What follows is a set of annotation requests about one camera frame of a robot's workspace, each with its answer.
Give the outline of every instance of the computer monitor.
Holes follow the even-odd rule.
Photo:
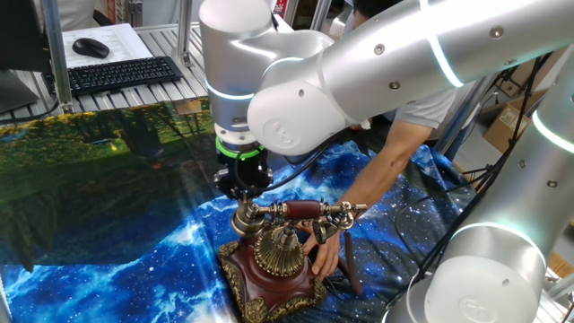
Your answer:
[[[34,3],[0,1],[0,69],[49,73],[49,59]]]
[[[0,0],[0,113],[39,98],[9,70],[50,72],[48,41],[31,0]]]

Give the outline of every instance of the computer keyboard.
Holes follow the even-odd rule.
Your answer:
[[[141,84],[174,81],[182,77],[171,57],[151,57],[68,69],[72,95],[114,91]],[[54,75],[42,74],[50,95],[56,96]]]

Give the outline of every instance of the computer mouse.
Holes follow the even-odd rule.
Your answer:
[[[89,57],[106,58],[109,54],[108,46],[96,39],[78,39],[72,45],[74,52]]]

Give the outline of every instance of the paper sheet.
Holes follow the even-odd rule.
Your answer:
[[[275,19],[277,19],[277,22],[279,22],[279,27],[277,27],[277,31],[279,32],[293,32],[293,28],[291,28],[291,26],[285,22],[285,20],[283,18],[281,18],[281,16],[279,14],[274,14]]]
[[[65,61],[68,68],[152,57],[152,53],[128,23],[66,31],[63,33],[63,38]],[[96,39],[108,46],[108,57],[101,59],[75,53],[72,50],[72,45],[80,38]]]

